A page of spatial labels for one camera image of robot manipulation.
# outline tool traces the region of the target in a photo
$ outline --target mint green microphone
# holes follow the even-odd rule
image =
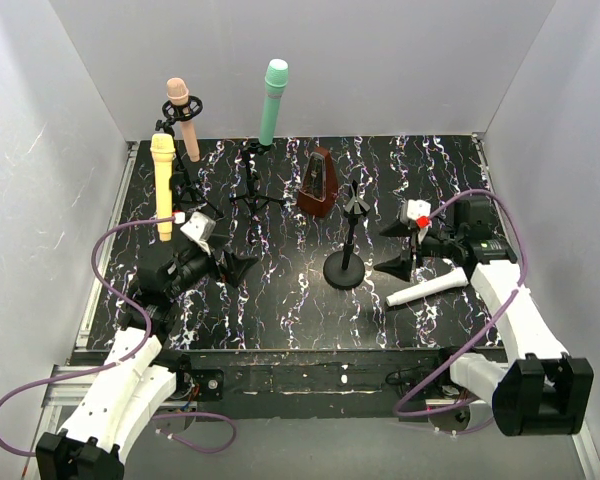
[[[267,68],[267,74],[264,77],[264,88],[267,94],[264,97],[260,137],[258,137],[260,144],[264,146],[269,146],[273,142],[273,133],[276,129],[278,110],[280,109],[280,98],[282,98],[282,93],[288,81],[289,65],[287,65],[287,62],[277,58],[271,60]]]

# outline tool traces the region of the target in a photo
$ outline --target yellow microphone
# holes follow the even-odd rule
[[[173,138],[166,133],[155,133],[151,137],[151,156],[156,174],[156,210],[157,218],[169,218],[173,215],[173,200],[171,198],[171,174],[173,171],[173,156],[176,148]],[[171,240],[172,222],[158,224],[160,241]]]
[[[189,103],[189,89],[184,80],[181,78],[170,78],[167,82],[167,97],[169,97],[171,103],[178,107],[187,105]],[[192,162],[199,162],[200,149],[198,148],[198,138],[196,137],[193,120],[180,122],[180,130],[182,130],[182,139],[184,140],[184,146],[187,148],[189,158]]]

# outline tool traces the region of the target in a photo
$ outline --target wooden metronome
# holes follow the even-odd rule
[[[329,213],[337,196],[338,178],[331,154],[326,148],[316,147],[309,156],[297,205],[310,215],[322,218]]]

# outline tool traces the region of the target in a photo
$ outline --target marble surface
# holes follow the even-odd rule
[[[180,349],[389,349],[461,345],[488,319],[484,304],[471,287],[457,289],[387,310],[386,295],[407,283],[372,270],[375,263],[399,253],[399,239],[383,238],[380,230],[392,222],[406,198],[437,206],[468,188],[487,187],[487,176],[468,136],[349,137],[276,139],[265,157],[255,160],[262,177],[261,193],[283,197],[292,205],[272,204],[250,224],[246,207],[231,206],[230,194],[245,189],[239,164],[242,140],[202,140],[199,164],[188,162],[209,199],[220,204],[226,218],[216,231],[231,237],[241,255],[261,261],[238,288],[208,278],[178,299],[179,319],[171,347]],[[331,150],[340,196],[324,219],[298,210],[296,192],[312,149]],[[341,216],[349,181],[371,205],[356,230],[356,252],[367,272],[360,287],[340,292],[322,276],[325,258],[345,241],[347,223]],[[121,222],[150,218],[155,212],[153,163],[149,143],[141,142],[124,203]],[[256,241],[247,242],[249,230]],[[106,277],[126,289],[135,273],[142,244],[156,240],[155,229],[136,227],[116,238]],[[446,273],[443,260],[428,260],[418,280]],[[107,292],[98,300],[87,348],[106,349],[120,313]],[[482,345],[494,345],[492,331]]]

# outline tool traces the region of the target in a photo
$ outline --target black round base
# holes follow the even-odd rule
[[[335,252],[327,257],[324,262],[324,278],[329,285],[338,290],[351,290],[364,280],[364,262],[355,253],[349,259],[349,268],[342,270],[342,257],[344,252]]]

